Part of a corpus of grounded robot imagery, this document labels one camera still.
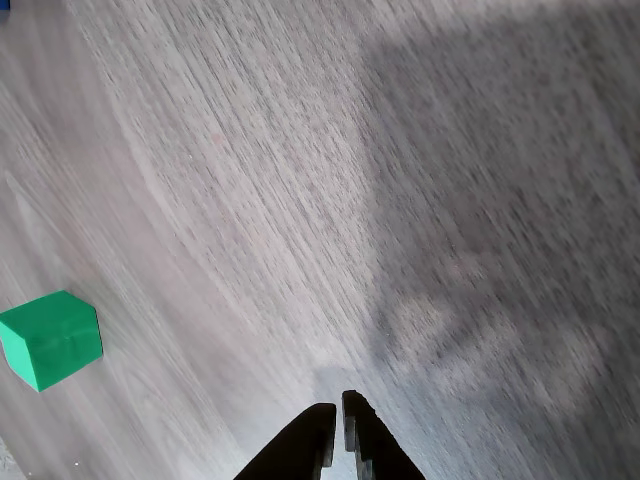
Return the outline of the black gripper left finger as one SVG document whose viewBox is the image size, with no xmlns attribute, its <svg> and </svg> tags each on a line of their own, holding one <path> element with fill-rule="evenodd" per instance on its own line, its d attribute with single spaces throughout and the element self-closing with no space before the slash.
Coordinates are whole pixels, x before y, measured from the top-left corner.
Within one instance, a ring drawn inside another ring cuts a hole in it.
<svg viewBox="0 0 640 480">
<path fill-rule="evenodd" d="M 335 404 L 308 407 L 247 464 L 247 478 L 320 479 L 332 466 L 335 431 Z"/>
</svg>

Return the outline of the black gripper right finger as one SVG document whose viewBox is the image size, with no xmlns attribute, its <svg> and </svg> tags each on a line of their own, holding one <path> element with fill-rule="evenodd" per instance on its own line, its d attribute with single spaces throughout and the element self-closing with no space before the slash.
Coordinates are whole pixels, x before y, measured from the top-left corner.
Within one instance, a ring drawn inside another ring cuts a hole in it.
<svg viewBox="0 0 640 480">
<path fill-rule="evenodd" d="M 345 449 L 355 456 L 358 479 L 425 479 L 362 394 L 344 391 L 342 406 Z"/>
</svg>

